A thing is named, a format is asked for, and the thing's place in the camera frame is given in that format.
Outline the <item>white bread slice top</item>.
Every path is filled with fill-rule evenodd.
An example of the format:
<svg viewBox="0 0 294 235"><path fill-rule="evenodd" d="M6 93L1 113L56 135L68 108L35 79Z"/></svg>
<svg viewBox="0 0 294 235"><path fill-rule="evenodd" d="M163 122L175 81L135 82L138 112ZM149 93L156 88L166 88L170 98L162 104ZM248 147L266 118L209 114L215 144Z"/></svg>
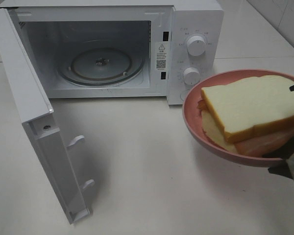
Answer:
<svg viewBox="0 0 294 235"><path fill-rule="evenodd" d="M294 127L294 81L253 76L203 87L201 97L225 140L236 143Z"/></svg>

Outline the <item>pink round plate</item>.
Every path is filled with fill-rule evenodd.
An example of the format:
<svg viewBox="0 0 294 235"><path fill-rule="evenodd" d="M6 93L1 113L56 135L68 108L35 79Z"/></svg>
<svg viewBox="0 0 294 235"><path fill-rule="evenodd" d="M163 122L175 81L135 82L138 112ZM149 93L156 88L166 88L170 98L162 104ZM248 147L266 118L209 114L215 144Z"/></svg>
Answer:
<svg viewBox="0 0 294 235"><path fill-rule="evenodd" d="M244 156L240 154L235 154L228 152L222 148L219 148L208 141L202 130L202 118L197 108L198 102L201 100L201 88L210 87L214 85L226 85L240 79L252 76L264 76L264 75L280 75L294 81L293 75L288 75L281 72L270 71L270 70L257 70L257 69L247 69L247 70L232 70L223 73L216 74L207 78L206 80L196 84L189 92L187 98L185 99L182 107L182 113L184 122L194 137L194 139L210 153L217 155L220 158L226 159L228 161L255 167L271 167L277 166L282 163L281 158L257 158Z"/></svg>

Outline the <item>white timer knob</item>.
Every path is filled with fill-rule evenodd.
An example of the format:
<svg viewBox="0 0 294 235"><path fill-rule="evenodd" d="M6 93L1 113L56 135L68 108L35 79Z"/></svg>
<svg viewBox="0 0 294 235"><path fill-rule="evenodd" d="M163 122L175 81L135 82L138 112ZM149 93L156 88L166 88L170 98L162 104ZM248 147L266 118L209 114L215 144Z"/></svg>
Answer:
<svg viewBox="0 0 294 235"><path fill-rule="evenodd" d="M187 85L195 85L200 81L200 73L197 68L189 67L183 71L183 80Z"/></svg>

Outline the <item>round door release button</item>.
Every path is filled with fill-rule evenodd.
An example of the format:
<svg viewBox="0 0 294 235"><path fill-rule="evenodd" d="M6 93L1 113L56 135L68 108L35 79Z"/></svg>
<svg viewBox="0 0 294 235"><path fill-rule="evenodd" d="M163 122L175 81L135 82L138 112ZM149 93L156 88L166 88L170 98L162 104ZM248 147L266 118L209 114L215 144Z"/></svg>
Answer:
<svg viewBox="0 0 294 235"><path fill-rule="evenodd" d="M189 94L190 91L191 90L188 89L188 90L184 90L184 91L182 91L180 93L179 97L180 97L181 102L184 102L185 101L185 99L187 98L187 96L188 96L188 94Z"/></svg>

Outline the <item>upper white power knob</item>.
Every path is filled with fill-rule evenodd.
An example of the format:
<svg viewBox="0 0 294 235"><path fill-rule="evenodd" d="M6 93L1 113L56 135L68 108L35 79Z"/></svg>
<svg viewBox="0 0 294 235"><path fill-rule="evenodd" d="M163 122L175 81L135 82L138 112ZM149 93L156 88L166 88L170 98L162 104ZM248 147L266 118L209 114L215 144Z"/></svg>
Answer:
<svg viewBox="0 0 294 235"><path fill-rule="evenodd" d="M191 56L200 56L206 51L207 40L202 34L193 34L187 41L187 52Z"/></svg>

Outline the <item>white warning label sticker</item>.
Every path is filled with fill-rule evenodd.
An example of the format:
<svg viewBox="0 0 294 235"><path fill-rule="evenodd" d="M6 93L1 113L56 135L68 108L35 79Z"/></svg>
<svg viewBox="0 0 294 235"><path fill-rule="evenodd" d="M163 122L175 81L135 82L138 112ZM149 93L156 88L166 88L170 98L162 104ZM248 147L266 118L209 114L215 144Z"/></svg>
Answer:
<svg viewBox="0 0 294 235"><path fill-rule="evenodd" d="M166 71L170 53L169 42L156 42L154 45L154 65L156 71Z"/></svg>

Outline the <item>white microwave oven body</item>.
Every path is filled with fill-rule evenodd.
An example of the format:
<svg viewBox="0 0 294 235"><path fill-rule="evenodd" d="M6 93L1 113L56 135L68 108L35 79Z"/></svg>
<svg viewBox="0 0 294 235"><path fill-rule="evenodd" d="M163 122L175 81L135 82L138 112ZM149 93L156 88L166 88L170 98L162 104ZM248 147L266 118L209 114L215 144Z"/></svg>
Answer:
<svg viewBox="0 0 294 235"><path fill-rule="evenodd" d="M223 10L215 0L5 0L0 9L14 10L29 39L37 75L50 98L163 96L181 104L180 93L194 85L183 71L194 67L200 79L211 72ZM187 39L202 34L206 51L187 52ZM135 77L109 86L83 86L66 80L57 69L58 51L66 44L120 40L149 45L149 56ZM155 70L154 45L169 42L166 71Z"/></svg>

